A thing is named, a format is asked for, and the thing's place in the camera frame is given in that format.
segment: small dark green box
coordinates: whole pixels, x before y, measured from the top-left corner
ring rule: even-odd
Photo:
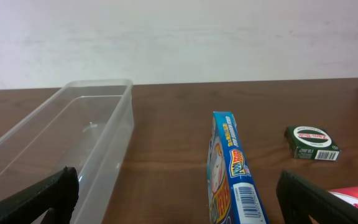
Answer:
[[[295,159],[336,161],[341,153],[325,129],[289,126],[284,135]]]

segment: plastic bin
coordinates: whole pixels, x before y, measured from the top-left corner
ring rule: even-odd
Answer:
[[[132,131],[132,82],[71,82],[0,138],[0,200],[75,167],[71,223],[101,223]]]

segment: white wall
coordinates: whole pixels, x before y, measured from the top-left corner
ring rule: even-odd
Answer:
[[[0,0],[0,88],[358,77],[358,0]]]

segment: barcode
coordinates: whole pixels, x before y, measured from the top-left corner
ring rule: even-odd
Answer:
[[[339,152],[318,150],[315,159],[335,161]]]
[[[254,191],[250,187],[239,187],[239,194],[244,215],[250,218],[260,218]]]
[[[241,223],[266,223],[254,186],[238,183],[233,187]]]

